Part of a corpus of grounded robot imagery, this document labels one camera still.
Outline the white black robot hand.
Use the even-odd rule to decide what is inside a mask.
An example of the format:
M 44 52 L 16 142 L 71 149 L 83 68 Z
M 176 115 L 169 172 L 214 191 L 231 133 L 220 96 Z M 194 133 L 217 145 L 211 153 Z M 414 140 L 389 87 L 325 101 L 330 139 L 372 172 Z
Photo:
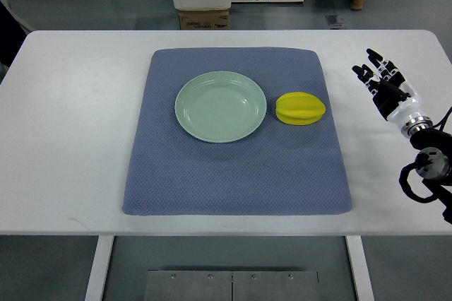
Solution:
M 433 127 L 433 122 L 421 109 L 420 96 L 400 69 L 370 48 L 367 55 L 374 68 L 363 64 L 353 66 L 352 70 L 372 95 L 381 116 L 395 124 L 406 138 Z

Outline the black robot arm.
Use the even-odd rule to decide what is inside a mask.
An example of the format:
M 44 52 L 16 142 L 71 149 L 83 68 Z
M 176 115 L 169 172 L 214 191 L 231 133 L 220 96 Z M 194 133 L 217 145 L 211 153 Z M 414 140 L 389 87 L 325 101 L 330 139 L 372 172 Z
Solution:
M 413 148 L 417 149 L 415 160 L 406 165 L 399 176 L 399 184 L 404 194 L 417 203 L 440 201 L 445 206 L 442 216 L 447 223 L 451 222 L 451 135 L 444 131 L 451 111 L 443 119 L 433 124 L 427 117 L 411 119 L 404 129 Z M 421 197 L 411 188 L 408 177 L 415 171 L 423 185 L 431 192 L 430 196 Z

